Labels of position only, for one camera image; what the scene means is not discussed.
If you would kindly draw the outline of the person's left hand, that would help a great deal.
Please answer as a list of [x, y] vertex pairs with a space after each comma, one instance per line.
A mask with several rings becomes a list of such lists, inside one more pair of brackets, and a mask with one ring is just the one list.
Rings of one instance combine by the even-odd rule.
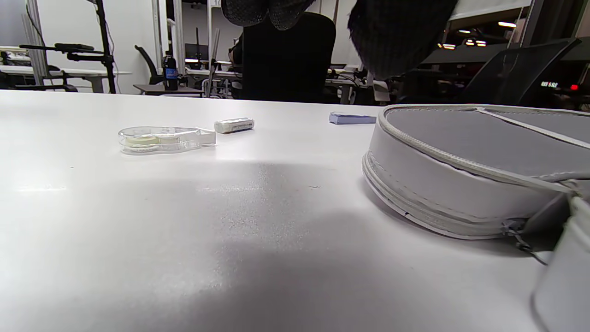
[[[357, 0], [348, 31], [362, 64], [377, 80], [415, 69], [444, 34], [456, 0]], [[311, 0], [223, 0], [224, 17], [249, 27], [268, 18], [280, 31], [293, 28]]]

